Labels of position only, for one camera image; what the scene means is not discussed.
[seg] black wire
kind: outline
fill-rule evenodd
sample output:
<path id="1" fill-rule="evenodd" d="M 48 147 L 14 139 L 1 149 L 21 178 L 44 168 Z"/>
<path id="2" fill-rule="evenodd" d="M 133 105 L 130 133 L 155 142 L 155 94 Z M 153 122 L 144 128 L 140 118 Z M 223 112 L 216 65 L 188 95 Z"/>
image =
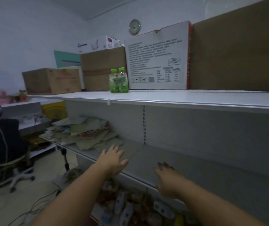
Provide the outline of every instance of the black wire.
<path id="1" fill-rule="evenodd" d="M 8 224 L 8 226 L 10 226 L 13 222 L 15 222 L 15 221 L 16 221 L 18 218 L 20 218 L 21 216 L 24 216 L 25 214 L 29 214 L 29 213 L 31 213 L 31 212 L 32 212 L 32 208 L 33 208 L 33 206 L 34 206 L 38 201 L 40 201 L 41 199 L 43 199 L 43 198 L 45 198 L 45 197 L 47 197 L 47 196 L 52 195 L 53 193 L 48 194 L 48 195 L 46 195 L 46 196 L 44 196 L 44 197 L 38 199 L 38 200 L 32 205 L 32 207 L 31 207 L 31 209 L 30 209 L 29 212 L 23 213 L 23 214 L 20 215 L 19 217 L 15 218 L 13 221 L 10 222 L 10 224 Z"/>

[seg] brown cardboard box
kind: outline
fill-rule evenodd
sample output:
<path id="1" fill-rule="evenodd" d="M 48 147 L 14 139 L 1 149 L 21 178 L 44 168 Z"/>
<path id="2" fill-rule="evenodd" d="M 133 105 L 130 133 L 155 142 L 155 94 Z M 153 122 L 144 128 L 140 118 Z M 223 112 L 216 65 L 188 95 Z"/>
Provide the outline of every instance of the brown cardboard box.
<path id="1" fill-rule="evenodd" d="M 52 95 L 81 91 L 78 70 L 43 68 L 22 74 L 28 94 Z"/>
<path id="2" fill-rule="evenodd" d="M 269 91 L 269 0 L 193 25 L 190 89 Z"/>
<path id="3" fill-rule="evenodd" d="M 110 69 L 126 68 L 124 47 L 81 54 L 80 58 L 86 91 L 110 90 Z"/>

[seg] white wall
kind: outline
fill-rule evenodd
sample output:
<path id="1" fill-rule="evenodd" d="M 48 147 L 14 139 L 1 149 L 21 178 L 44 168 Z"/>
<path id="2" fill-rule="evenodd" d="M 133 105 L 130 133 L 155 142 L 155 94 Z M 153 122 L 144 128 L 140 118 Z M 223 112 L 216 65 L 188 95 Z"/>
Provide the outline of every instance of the white wall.
<path id="1" fill-rule="evenodd" d="M 89 21 L 94 36 L 108 35 L 124 40 L 131 35 L 132 19 L 141 22 L 144 34 L 186 20 L 196 23 L 204 19 L 203 0 L 136 0 Z"/>
<path id="2" fill-rule="evenodd" d="M 90 37 L 86 21 L 48 0 L 0 0 L 1 85 L 24 89 L 22 71 L 56 67 L 54 50 L 77 53 Z"/>

